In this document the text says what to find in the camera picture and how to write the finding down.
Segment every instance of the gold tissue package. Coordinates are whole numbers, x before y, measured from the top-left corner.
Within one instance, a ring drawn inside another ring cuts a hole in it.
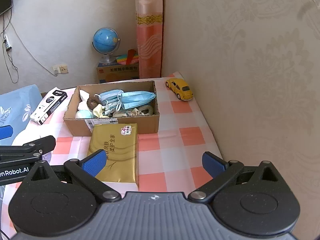
[[[87,156],[99,149],[105,150],[107,164],[97,179],[124,194],[138,191],[138,133],[137,124],[96,124]]]

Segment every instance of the blue pillow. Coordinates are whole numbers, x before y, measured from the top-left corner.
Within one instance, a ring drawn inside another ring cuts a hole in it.
[[[0,95],[0,126],[10,125],[13,128],[13,135],[0,140],[0,145],[12,144],[15,137],[26,128],[30,115],[41,100],[42,96],[36,85]]]

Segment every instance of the yellow toy car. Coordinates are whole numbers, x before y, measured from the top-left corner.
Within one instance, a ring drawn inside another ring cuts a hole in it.
[[[181,100],[191,100],[193,93],[190,90],[187,82],[181,78],[170,78],[165,82],[165,85],[176,93],[177,98]]]

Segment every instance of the cable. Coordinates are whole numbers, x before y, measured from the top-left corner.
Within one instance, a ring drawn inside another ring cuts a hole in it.
[[[4,16],[3,16],[3,24],[2,24],[3,37],[5,36],[5,30],[6,30],[6,28],[8,27],[8,25],[7,25],[6,27],[4,27],[4,26],[5,26],[5,20],[4,20]],[[9,71],[9,68],[8,68],[8,65],[7,65],[7,60],[5,59],[4,47],[3,47],[3,44],[4,44],[4,43],[5,43],[5,42],[2,43],[2,54],[3,54],[3,58],[4,58],[4,63],[5,63],[5,66],[7,67],[7,70],[8,70],[10,79],[11,79],[11,82],[12,82],[13,84],[16,84],[16,83],[18,83],[18,81],[19,81],[19,71],[18,71],[18,68],[17,68],[17,67],[14,65],[14,63],[12,62],[12,56],[10,56],[10,55],[9,55],[9,52],[7,51],[7,55],[8,55],[9,61],[11,62],[11,67],[12,67],[13,70],[15,70],[15,71],[17,72],[17,75],[18,75],[17,81],[14,82],[14,81],[12,80],[12,76],[11,76],[11,74],[10,74],[10,71]]]
[[[53,76],[55,76],[55,77],[58,76],[57,74],[52,73],[49,69],[47,69],[47,68],[46,68],[45,66],[43,66],[39,61],[36,60],[36,58],[31,54],[31,52],[30,52],[30,51],[27,49],[27,47],[24,45],[24,43],[23,43],[23,41],[21,40],[20,36],[18,35],[16,29],[14,28],[14,26],[13,26],[13,24],[12,24],[12,21],[10,21],[9,23],[11,24],[14,32],[16,33],[17,37],[18,37],[19,40],[21,41],[23,47],[27,50],[27,52],[29,52],[29,54],[31,55],[31,57],[33,57],[33,59],[34,59],[36,62],[38,62],[38,64],[39,64],[41,67],[43,67],[46,71],[48,71],[51,75],[53,75]]]
[[[5,59],[5,56],[4,56],[4,47],[3,47],[3,44],[4,44],[4,42],[2,43],[2,53],[3,53],[3,58],[4,58],[4,63],[5,63],[5,66],[7,67],[7,70],[8,70],[8,73],[9,73],[9,76],[10,76],[10,79],[11,79],[11,82],[13,83],[13,84],[17,84],[18,83],[18,81],[19,81],[19,72],[18,72],[18,68],[12,63],[12,60],[10,60],[10,58],[9,58],[9,61],[11,62],[11,64],[12,64],[12,68],[17,72],[17,74],[18,74],[18,79],[17,79],[17,81],[16,82],[14,82],[13,80],[12,80],[12,76],[11,76],[11,74],[10,74],[10,71],[9,71],[9,68],[8,68],[8,65],[7,65],[7,61],[6,61],[6,59]]]
[[[9,24],[10,24],[10,22],[11,22],[11,18],[12,18],[12,8],[10,8],[10,13],[11,13],[11,14],[10,14],[9,22],[8,22],[8,24],[7,24],[6,27],[3,26],[3,30],[2,30],[2,32],[0,33],[0,36],[1,36],[2,33],[5,32],[5,30],[7,29],[7,27],[9,26]]]
[[[10,238],[4,233],[4,231],[2,231],[2,230],[0,229],[0,232],[1,232],[8,240],[10,240]]]

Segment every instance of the blue surgical mask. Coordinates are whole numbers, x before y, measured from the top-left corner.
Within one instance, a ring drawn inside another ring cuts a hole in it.
[[[125,92],[118,97],[119,101],[116,110],[119,111],[120,107],[129,109],[142,106],[152,101],[155,97],[154,93],[147,91]]]
[[[111,90],[107,92],[103,92],[100,95],[95,94],[95,96],[98,96],[103,106],[106,106],[109,103],[118,101],[118,95],[123,93],[122,90]]]

